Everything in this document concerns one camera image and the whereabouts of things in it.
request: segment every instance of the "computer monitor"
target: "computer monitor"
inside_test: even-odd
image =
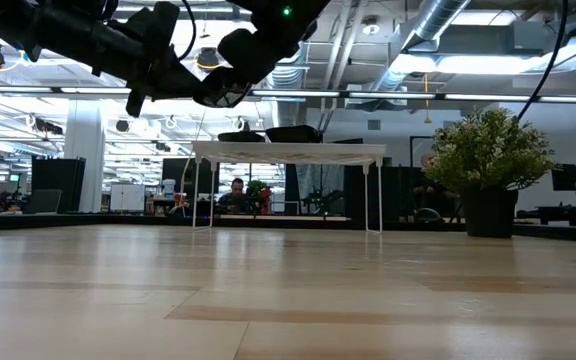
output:
[[[576,165],[561,164],[552,170],[554,191],[576,191]]]

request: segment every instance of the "green leaves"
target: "green leaves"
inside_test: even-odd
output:
[[[453,191],[523,189],[555,163],[545,133],[519,124],[508,109],[475,110],[435,133],[435,158],[427,176]]]

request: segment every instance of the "white pillar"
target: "white pillar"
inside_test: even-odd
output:
[[[79,211],[101,210],[101,185],[104,180],[106,121],[99,101],[71,100],[66,124],[64,158],[86,159]]]

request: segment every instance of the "green led light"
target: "green led light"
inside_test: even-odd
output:
[[[281,10],[281,14],[283,16],[290,16],[292,14],[292,8],[290,6],[286,6]]]

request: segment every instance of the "black cable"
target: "black cable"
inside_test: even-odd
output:
[[[568,19],[568,0],[562,0],[562,1],[563,2],[561,5],[561,8],[562,8],[561,9],[561,23],[559,24],[559,33],[557,34],[557,41],[555,42],[555,49],[552,52],[552,57],[550,58],[550,62],[548,63],[548,66],[546,67],[546,70],[544,71],[544,75],[541,77],[541,81],[539,81],[539,84],[537,85],[537,87],[535,88],[535,91],[530,96],[530,99],[528,100],[528,102],[526,103],[524,108],[521,110],[519,115],[517,116],[517,121],[521,120],[521,118],[526,114],[526,111],[528,111],[528,108],[530,107],[530,105],[533,102],[535,102],[535,100],[537,100],[537,98],[539,97],[539,92],[541,91],[541,88],[544,86],[544,84],[546,83],[546,80],[548,79],[548,75],[550,75],[552,68],[555,67],[555,62],[557,61],[557,56],[559,55],[559,49],[561,49],[561,44],[564,41],[564,35],[566,33],[566,23],[567,23],[567,19]]]
[[[185,59],[190,54],[192,48],[195,46],[195,40],[197,39],[197,24],[195,23],[195,15],[192,13],[192,9],[190,8],[190,4],[188,4],[188,0],[181,1],[184,3],[186,11],[188,11],[188,17],[190,17],[190,21],[192,22],[192,38],[190,38],[190,44],[188,44],[186,51],[184,51],[184,53],[179,56],[179,61]]]

